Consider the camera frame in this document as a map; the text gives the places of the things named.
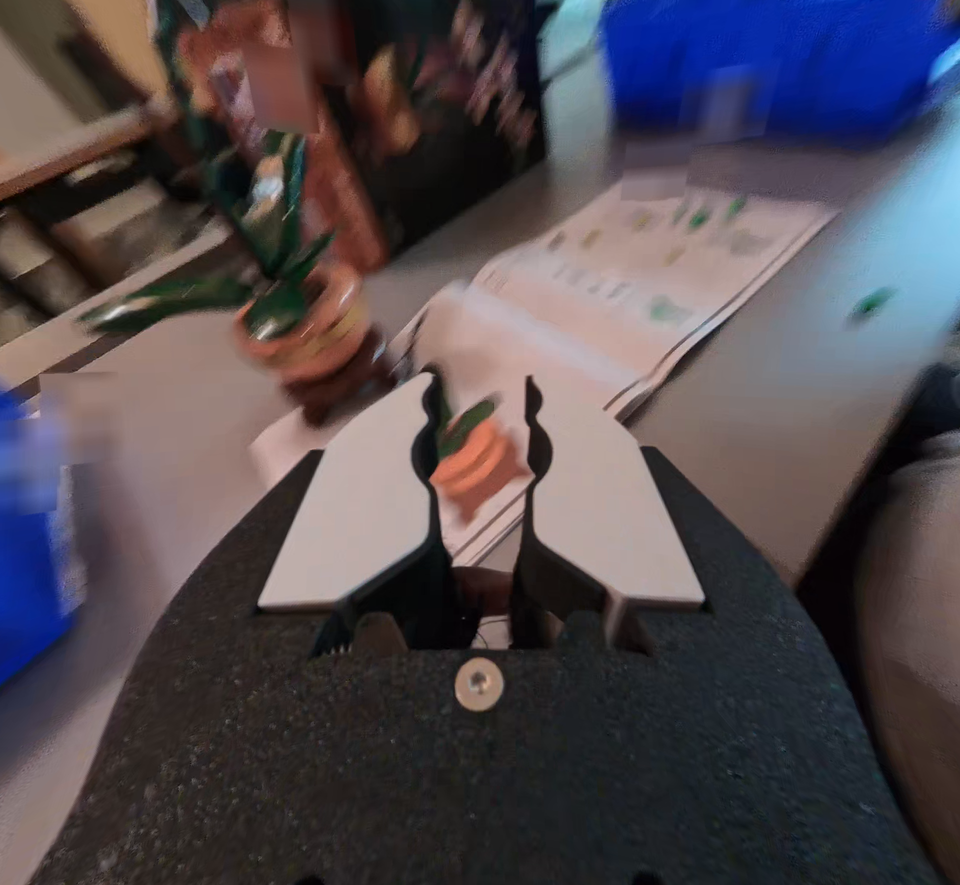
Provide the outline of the person's left hand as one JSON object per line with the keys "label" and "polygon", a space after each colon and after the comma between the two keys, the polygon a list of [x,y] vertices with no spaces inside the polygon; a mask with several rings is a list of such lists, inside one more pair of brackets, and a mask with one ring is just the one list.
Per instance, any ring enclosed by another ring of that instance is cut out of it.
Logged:
{"label": "person's left hand", "polygon": [[451,571],[461,602],[481,617],[508,615],[514,584],[512,572],[482,566]]}

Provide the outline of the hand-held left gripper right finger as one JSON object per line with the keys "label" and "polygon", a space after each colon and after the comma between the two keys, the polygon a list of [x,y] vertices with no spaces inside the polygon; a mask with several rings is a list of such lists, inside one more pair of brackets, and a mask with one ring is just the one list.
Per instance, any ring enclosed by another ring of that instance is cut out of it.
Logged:
{"label": "hand-held left gripper right finger", "polygon": [[606,645],[645,649],[641,613],[701,611],[707,594],[645,458],[610,413],[565,383],[525,379],[532,473],[513,567],[513,648],[594,615]]}

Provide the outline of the blue plastic bin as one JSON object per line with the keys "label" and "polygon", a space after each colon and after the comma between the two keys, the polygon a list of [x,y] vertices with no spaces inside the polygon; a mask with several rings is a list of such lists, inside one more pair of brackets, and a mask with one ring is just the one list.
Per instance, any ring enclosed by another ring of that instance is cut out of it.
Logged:
{"label": "blue plastic bin", "polygon": [[936,102],[958,0],[607,0],[599,28],[622,128],[872,145]]}

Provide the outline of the blue plastic container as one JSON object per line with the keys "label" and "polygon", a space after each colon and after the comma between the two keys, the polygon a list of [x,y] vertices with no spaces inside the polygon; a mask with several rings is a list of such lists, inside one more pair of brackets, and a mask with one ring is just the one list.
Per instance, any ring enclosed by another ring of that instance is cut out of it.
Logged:
{"label": "blue plastic container", "polygon": [[86,599],[62,429],[1,392],[1,683],[71,629]]}

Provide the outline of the dark orchid brick set box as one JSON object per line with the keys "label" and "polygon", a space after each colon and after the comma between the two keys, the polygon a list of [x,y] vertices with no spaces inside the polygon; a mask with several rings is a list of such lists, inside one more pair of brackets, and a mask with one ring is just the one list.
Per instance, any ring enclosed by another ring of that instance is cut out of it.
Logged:
{"label": "dark orchid brick set box", "polygon": [[541,162],[535,0],[158,0],[188,135],[227,207],[306,136],[303,237],[382,267]]}

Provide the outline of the white instruction booklet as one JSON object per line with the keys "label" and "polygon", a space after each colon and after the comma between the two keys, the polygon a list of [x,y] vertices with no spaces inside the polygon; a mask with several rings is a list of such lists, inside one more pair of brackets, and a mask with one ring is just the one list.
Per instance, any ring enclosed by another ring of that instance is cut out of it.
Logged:
{"label": "white instruction booklet", "polygon": [[528,375],[625,422],[837,213],[695,187],[642,200],[619,182],[441,288],[387,344],[387,360],[401,378],[435,366],[454,416],[495,399],[493,419],[521,454]]}

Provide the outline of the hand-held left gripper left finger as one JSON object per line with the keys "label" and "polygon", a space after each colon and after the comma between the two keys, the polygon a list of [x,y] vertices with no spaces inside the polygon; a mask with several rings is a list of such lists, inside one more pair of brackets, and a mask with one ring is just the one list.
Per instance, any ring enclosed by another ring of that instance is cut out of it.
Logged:
{"label": "hand-held left gripper left finger", "polygon": [[442,405],[439,375],[420,372],[333,435],[259,593],[259,611],[360,610],[393,579],[450,584],[430,482]]}

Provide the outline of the brick orchid plant model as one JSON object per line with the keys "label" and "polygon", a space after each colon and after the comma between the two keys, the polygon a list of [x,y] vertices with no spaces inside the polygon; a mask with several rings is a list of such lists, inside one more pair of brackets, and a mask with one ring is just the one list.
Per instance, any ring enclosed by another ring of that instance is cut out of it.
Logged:
{"label": "brick orchid plant model", "polygon": [[154,42],[198,154],[205,197],[248,258],[245,271],[158,281],[78,316],[88,332],[136,335],[193,313],[233,312],[242,354],[319,424],[370,384],[395,381],[364,295],[379,246],[345,160],[295,0],[227,0],[184,26],[152,0]]}

